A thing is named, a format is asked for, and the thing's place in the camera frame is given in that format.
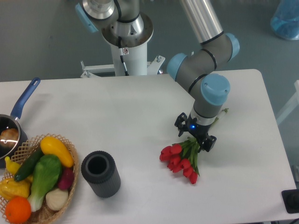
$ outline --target saucepan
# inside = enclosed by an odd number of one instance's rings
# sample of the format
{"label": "saucepan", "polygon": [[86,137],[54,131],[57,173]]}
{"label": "saucepan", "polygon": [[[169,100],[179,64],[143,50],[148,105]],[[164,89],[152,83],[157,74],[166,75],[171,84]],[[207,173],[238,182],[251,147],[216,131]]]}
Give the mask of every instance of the saucepan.
{"label": "saucepan", "polygon": [[11,157],[14,152],[28,140],[21,129],[18,119],[21,118],[23,107],[31,94],[40,83],[40,78],[34,78],[15,103],[10,115],[0,114],[0,168],[5,167],[6,156]]}

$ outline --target orange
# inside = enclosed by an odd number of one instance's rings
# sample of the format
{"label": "orange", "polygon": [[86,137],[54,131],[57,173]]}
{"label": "orange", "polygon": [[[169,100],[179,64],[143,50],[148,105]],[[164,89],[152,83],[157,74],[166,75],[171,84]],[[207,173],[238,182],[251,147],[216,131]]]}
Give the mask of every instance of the orange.
{"label": "orange", "polygon": [[15,197],[5,208],[5,215],[9,222],[14,224],[26,222],[31,215],[31,206],[24,197]]}

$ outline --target wicker basket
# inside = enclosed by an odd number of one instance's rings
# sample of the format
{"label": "wicker basket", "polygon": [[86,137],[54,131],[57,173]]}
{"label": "wicker basket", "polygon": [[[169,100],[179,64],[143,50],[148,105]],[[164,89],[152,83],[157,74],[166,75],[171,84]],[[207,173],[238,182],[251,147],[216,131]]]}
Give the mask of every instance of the wicker basket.
{"label": "wicker basket", "polygon": [[[59,211],[51,210],[47,206],[46,200],[44,199],[41,209],[36,212],[31,213],[29,220],[27,222],[25,222],[26,224],[50,224],[50,223],[55,222],[65,212],[66,208],[70,204],[71,199],[74,194],[74,191],[75,191],[77,180],[78,180],[79,163],[78,163],[77,151],[76,151],[74,145],[68,139],[62,137],[61,135],[47,134],[47,135],[36,136],[35,138],[32,138],[31,140],[27,140],[25,143],[22,144],[22,146],[20,146],[18,148],[18,150],[12,156],[11,160],[14,162],[17,162],[19,164],[22,164],[25,161],[25,159],[27,159],[29,157],[30,154],[32,154],[33,152],[36,151],[37,147],[40,144],[40,141],[46,136],[53,136],[53,137],[61,140],[64,143],[64,145],[68,148],[70,153],[72,154],[72,156],[74,158],[73,172],[75,175],[75,180],[69,189],[69,198],[67,200],[67,203],[63,206],[63,208],[61,210],[59,210]],[[11,178],[11,177],[13,177],[13,175],[11,173],[9,173],[7,170],[5,170],[4,177],[2,179]],[[5,200],[3,197],[0,197],[0,211],[3,214],[2,217],[7,222],[9,222],[5,216],[5,207],[6,207],[7,203],[8,203],[7,200]]]}

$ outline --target yellow squash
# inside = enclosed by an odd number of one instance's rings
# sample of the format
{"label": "yellow squash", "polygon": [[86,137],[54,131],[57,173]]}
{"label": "yellow squash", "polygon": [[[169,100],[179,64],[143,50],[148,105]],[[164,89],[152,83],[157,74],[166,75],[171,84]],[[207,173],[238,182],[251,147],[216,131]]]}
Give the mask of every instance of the yellow squash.
{"label": "yellow squash", "polygon": [[0,182],[0,195],[10,201],[20,196],[28,198],[30,194],[30,183],[28,181],[16,182],[13,178],[6,178]]}
{"label": "yellow squash", "polygon": [[52,136],[46,136],[41,140],[42,152],[53,154],[57,156],[61,164],[65,167],[71,168],[74,165],[74,159],[70,151],[66,148],[62,141]]}
{"label": "yellow squash", "polygon": [[[10,158],[7,156],[5,157],[5,163],[6,163],[6,169],[9,173],[12,175],[15,175],[18,169],[21,167],[19,163],[13,162],[10,160]],[[26,180],[30,181],[30,183],[33,182],[33,176],[30,175],[29,177],[26,178]]]}

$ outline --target tulip bouquet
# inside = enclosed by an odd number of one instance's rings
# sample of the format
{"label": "tulip bouquet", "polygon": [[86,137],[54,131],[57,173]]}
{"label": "tulip bouquet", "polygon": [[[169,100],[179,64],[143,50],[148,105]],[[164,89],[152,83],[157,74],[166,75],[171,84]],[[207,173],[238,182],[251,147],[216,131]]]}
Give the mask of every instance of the tulip bouquet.
{"label": "tulip bouquet", "polygon": [[[214,123],[222,118],[228,109],[222,110],[216,117]],[[177,173],[183,170],[183,175],[189,178],[191,184],[195,184],[199,176],[197,166],[198,153],[201,151],[200,145],[196,138],[188,137],[186,141],[167,146],[162,149],[160,161],[168,162],[167,167]]]}

